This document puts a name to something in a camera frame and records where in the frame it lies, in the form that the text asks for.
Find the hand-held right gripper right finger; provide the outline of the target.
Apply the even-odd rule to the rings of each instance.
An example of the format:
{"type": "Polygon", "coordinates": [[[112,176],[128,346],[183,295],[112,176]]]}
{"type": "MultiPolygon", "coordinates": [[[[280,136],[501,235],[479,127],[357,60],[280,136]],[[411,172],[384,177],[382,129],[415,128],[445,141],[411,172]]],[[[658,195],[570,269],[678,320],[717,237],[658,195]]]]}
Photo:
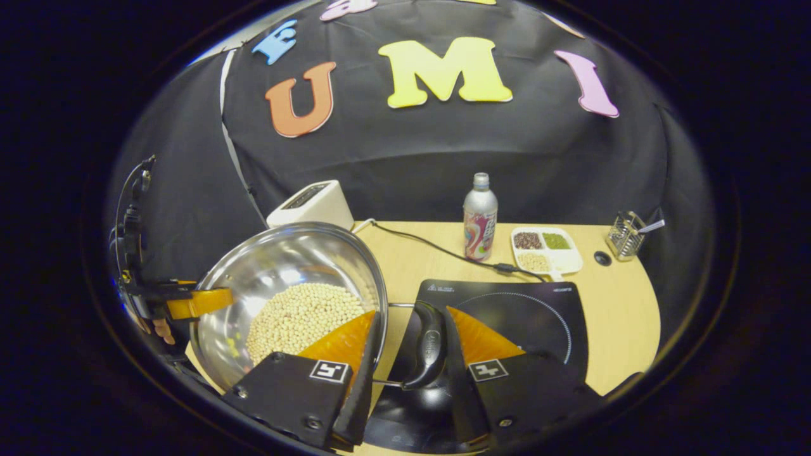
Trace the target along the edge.
{"type": "Polygon", "coordinates": [[[470,447],[501,450],[545,438],[602,404],[555,355],[527,352],[461,310],[445,315],[452,416],[470,447]]]}

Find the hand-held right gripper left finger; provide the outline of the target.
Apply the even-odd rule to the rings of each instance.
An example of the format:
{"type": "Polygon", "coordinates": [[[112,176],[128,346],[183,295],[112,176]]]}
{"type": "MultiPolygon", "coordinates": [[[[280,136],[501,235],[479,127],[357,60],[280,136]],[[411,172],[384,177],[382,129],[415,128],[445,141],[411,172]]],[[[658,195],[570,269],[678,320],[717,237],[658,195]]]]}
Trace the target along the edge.
{"type": "Polygon", "coordinates": [[[223,400],[253,421],[302,444],[352,451],[371,408],[381,317],[370,311],[333,330],[301,355],[274,352],[223,400]]]}

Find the steel pot with black handles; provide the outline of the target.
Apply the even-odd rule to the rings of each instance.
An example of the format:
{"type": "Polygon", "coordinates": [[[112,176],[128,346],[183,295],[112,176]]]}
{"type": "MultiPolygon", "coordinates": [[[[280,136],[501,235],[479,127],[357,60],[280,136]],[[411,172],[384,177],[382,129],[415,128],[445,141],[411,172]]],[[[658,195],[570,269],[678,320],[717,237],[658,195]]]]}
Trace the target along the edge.
{"type": "Polygon", "coordinates": [[[389,302],[382,270],[373,252],[356,234],[324,222],[299,222],[266,230],[235,246],[196,285],[198,291],[226,289],[232,302],[205,313],[190,325],[190,350],[195,367],[214,387],[225,392],[253,369],[248,347],[253,321],[269,315],[278,295],[304,310],[307,329],[335,329],[336,318],[305,304],[304,291],[318,285],[338,288],[353,300],[353,310],[376,312],[371,332],[371,370],[385,348],[389,302]]]}

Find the black induction cooktop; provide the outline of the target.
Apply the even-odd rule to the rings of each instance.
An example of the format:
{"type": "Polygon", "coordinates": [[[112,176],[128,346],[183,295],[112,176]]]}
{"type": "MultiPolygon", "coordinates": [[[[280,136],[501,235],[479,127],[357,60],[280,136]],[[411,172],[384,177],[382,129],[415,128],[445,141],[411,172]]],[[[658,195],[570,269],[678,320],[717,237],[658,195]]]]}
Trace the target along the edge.
{"type": "MultiPolygon", "coordinates": [[[[483,283],[427,279],[417,299],[437,309],[455,308],[472,315],[527,352],[549,352],[576,370],[585,382],[588,343],[584,312],[571,282],[483,283]]],[[[400,452],[453,454],[483,450],[461,441],[454,425],[446,369],[448,331],[440,334],[447,353],[438,358],[442,372],[419,389],[386,386],[374,405],[364,442],[400,452]]]]}

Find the pile of yellow soybeans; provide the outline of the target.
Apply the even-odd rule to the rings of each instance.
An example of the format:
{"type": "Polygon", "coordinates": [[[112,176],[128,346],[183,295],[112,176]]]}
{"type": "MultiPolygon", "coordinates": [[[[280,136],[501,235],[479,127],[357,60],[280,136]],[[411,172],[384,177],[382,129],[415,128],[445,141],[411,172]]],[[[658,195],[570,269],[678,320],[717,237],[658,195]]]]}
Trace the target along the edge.
{"type": "Polygon", "coordinates": [[[269,298],[250,324],[247,352],[258,364],[273,352],[298,355],[344,324],[374,317],[359,297],[341,286],[303,283],[269,298]]]}

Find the white toaster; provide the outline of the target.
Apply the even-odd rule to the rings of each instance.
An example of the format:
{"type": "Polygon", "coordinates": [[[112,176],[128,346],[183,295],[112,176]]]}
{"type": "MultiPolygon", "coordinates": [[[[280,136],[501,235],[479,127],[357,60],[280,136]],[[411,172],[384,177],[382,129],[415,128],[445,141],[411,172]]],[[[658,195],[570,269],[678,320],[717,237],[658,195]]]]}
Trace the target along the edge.
{"type": "Polygon", "coordinates": [[[355,220],[339,180],[314,182],[290,196],[265,220],[270,228],[295,222],[324,222],[351,230],[355,220]]]}

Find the white divided bean tray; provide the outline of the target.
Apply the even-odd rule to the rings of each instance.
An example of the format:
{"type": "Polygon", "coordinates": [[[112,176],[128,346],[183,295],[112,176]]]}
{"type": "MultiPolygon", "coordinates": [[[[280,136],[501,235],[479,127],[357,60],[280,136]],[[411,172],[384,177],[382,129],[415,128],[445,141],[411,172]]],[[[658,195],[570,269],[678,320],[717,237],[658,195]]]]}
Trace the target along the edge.
{"type": "Polygon", "coordinates": [[[538,254],[544,254],[545,256],[547,256],[548,260],[550,260],[550,262],[551,262],[551,270],[549,272],[543,272],[542,274],[538,274],[538,275],[548,276],[548,277],[551,278],[551,280],[554,280],[555,282],[562,281],[563,276],[565,276],[567,274],[575,274],[576,272],[579,272],[580,269],[583,266],[582,256],[580,256],[580,252],[577,249],[573,238],[570,236],[570,234],[568,232],[566,232],[565,230],[562,230],[560,228],[557,228],[557,227],[553,227],[553,226],[519,226],[518,228],[513,229],[512,233],[510,234],[510,242],[511,242],[511,246],[512,246],[512,249],[513,249],[513,256],[514,256],[515,262],[516,262],[516,257],[521,252],[533,252],[533,253],[538,253],[538,254]],[[544,245],[544,248],[542,248],[541,250],[518,250],[518,248],[516,248],[516,246],[514,245],[514,242],[513,242],[513,234],[516,234],[516,232],[521,232],[521,231],[529,231],[529,232],[537,232],[537,233],[539,233],[539,236],[541,237],[541,241],[542,241],[542,244],[544,245]],[[568,240],[568,242],[570,243],[570,246],[571,246],[570,250],[551,250],[551,249],[547,248],[547,246],[546,246],[546,244],[544,242],[544,237],[542,237],[542,234],[544,232],[556,232],[558,234],[562,234],[562,236],[565,236],[566,239],[568,240]]]}

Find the silver drink bottle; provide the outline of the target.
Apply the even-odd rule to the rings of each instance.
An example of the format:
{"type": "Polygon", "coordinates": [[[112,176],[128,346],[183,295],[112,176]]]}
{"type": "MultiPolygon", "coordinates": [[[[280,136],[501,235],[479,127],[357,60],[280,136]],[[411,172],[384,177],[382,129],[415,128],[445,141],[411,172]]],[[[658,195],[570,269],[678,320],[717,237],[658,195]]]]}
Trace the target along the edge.
{"type": "Polygon", "coordinates": [[[489,259],[497,225],[498,199],[490,189],[489,174],[474,175],[463,203],[464,255],[474,262],[489,259]]]}

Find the black backdrop cloth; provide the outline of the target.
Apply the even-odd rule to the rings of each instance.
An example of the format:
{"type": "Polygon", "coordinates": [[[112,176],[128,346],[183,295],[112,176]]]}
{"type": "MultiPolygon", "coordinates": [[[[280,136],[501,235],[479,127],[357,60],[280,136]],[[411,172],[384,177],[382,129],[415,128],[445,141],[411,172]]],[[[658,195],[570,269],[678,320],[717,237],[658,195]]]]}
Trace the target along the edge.
{"type": "Polygon", "coordinates": [[[713,245],[698,145],[652,76],[606,43],[517,0],[377,0],[322,20],[298,4],[294,44],[195,61],[134,122],[105,202],[156,156],[140,200],[144,273],[197,279],[308,184],[336,179],[356,219],[463,219],[486,172],[499,221],[664,219],[640,259],[667,341],[697,303],[713,245]]]}

